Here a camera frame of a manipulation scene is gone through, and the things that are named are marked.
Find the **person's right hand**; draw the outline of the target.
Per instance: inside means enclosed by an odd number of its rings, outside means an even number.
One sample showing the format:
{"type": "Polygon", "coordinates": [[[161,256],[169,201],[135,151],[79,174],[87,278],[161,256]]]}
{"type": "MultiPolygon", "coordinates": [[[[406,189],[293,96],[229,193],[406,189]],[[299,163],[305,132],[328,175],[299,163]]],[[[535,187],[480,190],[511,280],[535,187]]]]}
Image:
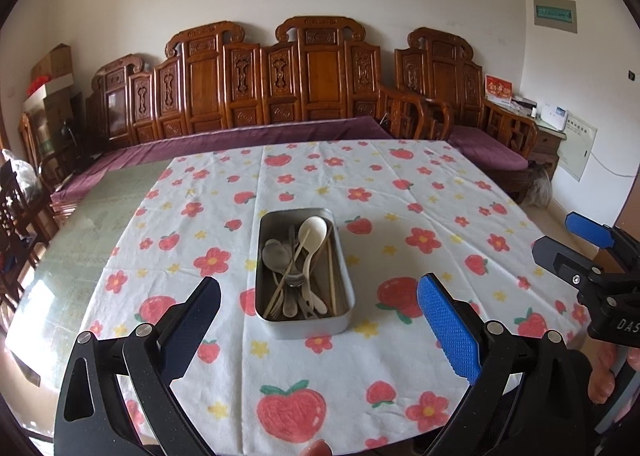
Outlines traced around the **person's right hand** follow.
{"type": "MultiPolygon", "coordinates": [[[[595,341],[596,355],[591,361],[592,372],[589,378],[588,395],[594,404],[604,404],[615,388],[615,377],[611,372],[617,360],[617,346],[612,343],[595,341]]],[[[636,372],[640,367],[640,351],[630,348],[627,352],[627,363],[636,372]]],[[[620,415],[626,415],[631,409],[630,401],[620,410],[620,415]]]]}

